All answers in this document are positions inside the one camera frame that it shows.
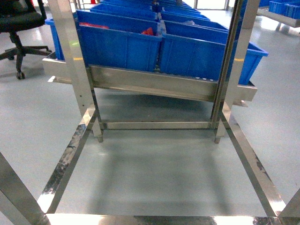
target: gray floor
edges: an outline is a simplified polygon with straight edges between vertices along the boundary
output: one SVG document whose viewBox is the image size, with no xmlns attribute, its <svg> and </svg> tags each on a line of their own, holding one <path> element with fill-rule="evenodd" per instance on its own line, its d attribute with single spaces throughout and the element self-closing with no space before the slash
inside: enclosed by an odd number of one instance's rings
<svg viewBox="0 0 300 225">
<path fill-rule="evenodd" d="M 222 11 L 203 12 L 228 25 Z M 251 81 L 258 93 L 234 115 L 288 202 L 300 188 L 299 29 L 257 17 L 252 41 L 270 53 Z M 19 33 L 24 45 L 53 43 L 48 26 Z M 0 35 L 0 52 L 13 47 Z M 72 87 L 47 83 L 41 57 L 0 61 L 0 151 L 38 198 L 73 134 L 80 114 Z M 102 117 L 209 118 L 211 103 L 96 90 Z M 58 213 L 121 215 L 251 215 L 265 213 L 228 137 L 211 131 L 108 131 L 92 136 L 75 168 Z M 11 224 L 0 214 L 0 224 Z"/>
</svg>

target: stainless steel frame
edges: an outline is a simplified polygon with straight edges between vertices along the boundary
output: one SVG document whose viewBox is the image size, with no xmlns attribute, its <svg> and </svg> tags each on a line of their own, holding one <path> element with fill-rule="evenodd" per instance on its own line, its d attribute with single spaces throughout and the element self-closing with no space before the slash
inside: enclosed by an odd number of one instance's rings
<svg viewBox="0 0 300 225">
<path fill-rule="evenodd" d="M 50 81 L 73 85 L 82 113 L 69 145 L 36 201 L 6 159 L 0 154 L 0 210 L 16 225 L 297 225 L 300 190 L 285 205 L 271 178 L 247 141 L 231 107 L 235 101 L 252 100 L 256 88 L 239 86 L 241 68 L 259 0 L 236 0 L 222 73 L 218 83 L 156 73 L 98 66 L 85 67 L 68 0 L 49 0 L 66 62 L 46 59 L 45 70 L 62 75 Z M 180 87 L 188 85 L 189 90 Z M 210 121 L 105 121 L 101 120 L 94 87 L 136 91 L 152 95 L 213 101 Z M 55 214 L 76 162 L 93 128 L 102 137 L 105 129 L 214 129 L 216 142 L 227 131 L 259 197 L 267 217 L 163 217 Z"/>
</svg>

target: storage rack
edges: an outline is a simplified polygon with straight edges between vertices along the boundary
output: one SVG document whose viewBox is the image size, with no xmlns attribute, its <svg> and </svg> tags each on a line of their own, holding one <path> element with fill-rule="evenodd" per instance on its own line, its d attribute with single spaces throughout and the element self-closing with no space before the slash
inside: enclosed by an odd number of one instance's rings
<svg viewBox="0 0 300 225">
<path fill-rule="evenodd" d="M 45 59 L 45 70 L 62 76 L 52 77 L 51 81 L 73 85 L 82 120 L 38 201 L 33 198 L 0 153 L 0 210 L 15 225 L 297 225 L 300 222 L 300 190 L 287 205 L 284 203 L 231 112 L 235 100 L 240 101 L 248 98 L 255 89 L 253 86 L 240 86 L 238 82 L 259 0 L 236 0 L 235 2 L 218 83 L 108 67 L 90 66 L 86 68 L 68 0 L 49 0 L 49 5 L 59 37 L 64 40 L 61 44 L 66 61 Z M 231 74 L 227 76 L 232 57 L 234 57 L 234 61 Z M 187 86 L 189 90 L 180 88 L 180 86 Z M 214 107 L 210 121 L 103 121 L 98 110 L 95 87 L 129 90 L 173 98 L 213 101 Z M 103 131 L 106 129 L 208 128 L 216 131 L 216 143 L 219 142 L 225 129 L 228 132 L 267 217 L 55 214 L 92 129 L 94 136 L 101 142 L 103 141 Z"/>
<path fill-rule="evenodd" d="M 269 12 L 269 7 L 261 7 L 257 10 L 258 15 L 265 16 L 267 18 L 270 18 L 272 20 L 276 20 L 280 23 L 286 24 L 290 27 L 300 27 L 300 19 L 293 19 L 284 15 L 276 14 L 273 12 Z"/>
</svg>

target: office chair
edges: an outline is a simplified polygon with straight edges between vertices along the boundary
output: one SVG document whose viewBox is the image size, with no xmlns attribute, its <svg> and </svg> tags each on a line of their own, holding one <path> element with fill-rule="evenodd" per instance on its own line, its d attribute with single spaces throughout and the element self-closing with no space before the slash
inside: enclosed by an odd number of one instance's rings
<svg viewBox="0 0 300 225">
<path fill-rule="evenodd" d="M 10 40 L 15 44 L 15 48 L 5 50 L 0 54 L 0 60 L 16 60 L 16 77 L 24 79 L 25 75 L 21 71 L 23 57 L 26 54 L 47 56 L 51 50 L 47 46 L 23 46 L 18 31 L 29 30 L 44 25 L 46 12 L 42 0 L 38 0 L 41 14 L 37 13 L 30 0 L 0 0 L 0 33 L 8 32 Z"/>
</svg>

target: red item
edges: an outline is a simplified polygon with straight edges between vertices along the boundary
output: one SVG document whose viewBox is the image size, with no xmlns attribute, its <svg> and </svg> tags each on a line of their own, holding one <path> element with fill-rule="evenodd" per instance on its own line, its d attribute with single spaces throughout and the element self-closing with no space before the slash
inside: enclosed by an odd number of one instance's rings
<svg viewBox="0 0 300 225">
<path fill-rule="evenodd" d="M 80 22 L 79 25 L 109 29 L 108 26 L 96 25 L 96 24 L 92 24 L 92 23 L 89 23 L 89 22 Z"/>
<path fill-rule="evenodd" d="M 144 30 L 142 34 L 154 36 L 152 27 L 148 28 L 147 30 Z"/>
</svg>

